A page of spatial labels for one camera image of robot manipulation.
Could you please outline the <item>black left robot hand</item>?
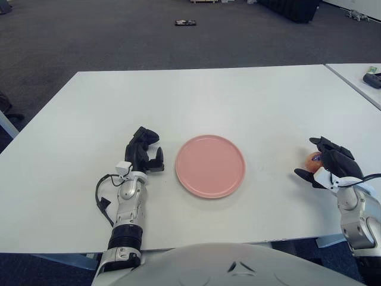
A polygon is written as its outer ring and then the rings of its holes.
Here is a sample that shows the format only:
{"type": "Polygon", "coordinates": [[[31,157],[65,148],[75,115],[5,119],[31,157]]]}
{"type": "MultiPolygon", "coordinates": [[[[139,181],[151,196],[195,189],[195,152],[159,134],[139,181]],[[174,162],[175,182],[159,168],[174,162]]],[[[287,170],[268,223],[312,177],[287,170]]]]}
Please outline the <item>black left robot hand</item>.
{"type": "Polygon", "coordinates": [[[148,156],[149,146],[160,140],[159,135],[149,129],[140,127],[133,135],[125,150],[125,161],[132,164],[136,172],[162,172],[164,171],[164,154],[161,147],[157,149],[155,158],[148,156]]]}

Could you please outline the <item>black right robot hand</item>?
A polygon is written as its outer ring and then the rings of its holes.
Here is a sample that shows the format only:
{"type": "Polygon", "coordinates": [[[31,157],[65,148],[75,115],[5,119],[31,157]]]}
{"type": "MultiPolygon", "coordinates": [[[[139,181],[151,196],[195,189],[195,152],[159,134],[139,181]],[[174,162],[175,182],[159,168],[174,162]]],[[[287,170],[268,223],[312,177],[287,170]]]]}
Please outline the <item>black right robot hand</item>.
{"type": "Polygon", "coordinates": [[[333,175],[338,178],[354,177],[362,179],[362,170],[354,160],[352,153],[340,145],[334,144],[325,137],[310,138],[310,142],[316,145],[318,152],[309,155],[306,161],[306,168],[295,169],[294,172],[303,180],[312,184],[314,188],[331,189],[319,183],[315,178],[315,173],[319,168],[329,172],[330,185],[333,183],[333,175]]]}

